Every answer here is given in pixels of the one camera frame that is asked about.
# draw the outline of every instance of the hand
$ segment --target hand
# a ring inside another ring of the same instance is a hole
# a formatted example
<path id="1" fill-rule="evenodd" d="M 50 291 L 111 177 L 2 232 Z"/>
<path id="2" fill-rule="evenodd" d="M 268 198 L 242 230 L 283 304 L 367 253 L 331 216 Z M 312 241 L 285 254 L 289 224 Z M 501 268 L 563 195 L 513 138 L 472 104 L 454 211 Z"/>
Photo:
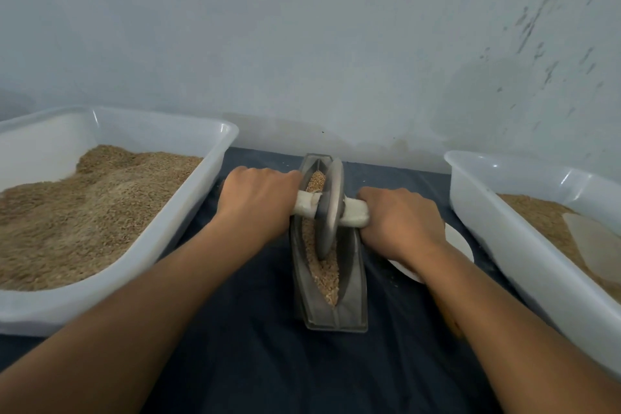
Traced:
<path id="1" fill-rule="evenodd" d="M 360 230 L 366 245 L 387 259 L 415 267 L 412 258 L 445 245 L 444 221 L 435 202 L 406 189 L 363 187 L 358 198 L 369 206 L 369 225 Z"/>
<path id="2" fill-rule="evenodd" d="M 240 239 L 256 239 L 263 247 L 289 226 L 301 180 L 298 170 L 237 167 L 222 185 L 214 219 L 232 220 Z"/>

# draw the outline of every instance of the white wall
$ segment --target white wall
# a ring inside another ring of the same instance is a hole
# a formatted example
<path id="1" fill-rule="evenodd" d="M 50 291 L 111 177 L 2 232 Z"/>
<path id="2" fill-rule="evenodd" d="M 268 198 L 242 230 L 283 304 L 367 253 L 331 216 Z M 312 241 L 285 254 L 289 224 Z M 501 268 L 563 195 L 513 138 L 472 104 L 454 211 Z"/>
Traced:
<path id="1" fill-rule="evenodd" d="M 242 147 L 621 180 L 619 1 L 0 0 L 0 118 L 122 105 L 224 117 Z"/>

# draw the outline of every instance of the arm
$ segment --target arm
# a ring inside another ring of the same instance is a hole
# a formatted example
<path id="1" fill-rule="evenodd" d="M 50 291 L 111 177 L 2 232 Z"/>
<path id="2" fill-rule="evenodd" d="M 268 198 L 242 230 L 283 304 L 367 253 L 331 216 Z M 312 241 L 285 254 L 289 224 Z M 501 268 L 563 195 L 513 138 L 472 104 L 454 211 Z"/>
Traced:
<path id="1" fill-rule="evenodd" d="M 300 179 L 231 172 L 201 232 L 0 374 L 0 412 L 140 410 L 206 298 L 286 230 Z"/>
<path id="2" fill-rule="evenodd" d="M 431 200 L 361 189 L 371 221 L 363 241 L 423 278 L 459 324 L 504 410 L 612 413 L 621 384 L 544 324 L 445 240 Z"/>

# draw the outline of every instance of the person's right hand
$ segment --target person's right hand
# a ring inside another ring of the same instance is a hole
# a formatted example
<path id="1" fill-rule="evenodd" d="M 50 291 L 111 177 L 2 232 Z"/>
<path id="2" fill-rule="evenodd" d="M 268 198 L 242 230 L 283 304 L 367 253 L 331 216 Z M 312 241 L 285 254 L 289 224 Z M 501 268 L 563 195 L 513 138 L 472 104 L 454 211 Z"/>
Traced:
<path id="1" fill-rule="evenodd" d="M 435 202 L 406 189 L 363 187 L 358 198 L 369 206 L 369 225 L 360 230 L 363 242 L 387 259 L 411 261 L 430 247 L 446 244 L 444 221 Z"/>

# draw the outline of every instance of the forearm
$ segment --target forearm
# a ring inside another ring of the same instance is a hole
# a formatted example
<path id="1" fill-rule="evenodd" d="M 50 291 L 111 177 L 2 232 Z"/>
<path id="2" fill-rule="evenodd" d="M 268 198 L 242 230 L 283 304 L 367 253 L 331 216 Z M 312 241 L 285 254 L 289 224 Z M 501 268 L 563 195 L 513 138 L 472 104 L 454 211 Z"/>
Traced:
<path id="1" fill-rule="evenodd" d="M 508 412 L 613 412 L 620 385 L 450 245 L 408 257 L 451 311 Z"/>
<path id="2" fill-rule="evenodd" d="M 236 226 L 214 220 L 5 370 L 0 411 L 138 411 L 192 316 L 258 251 Z"/>

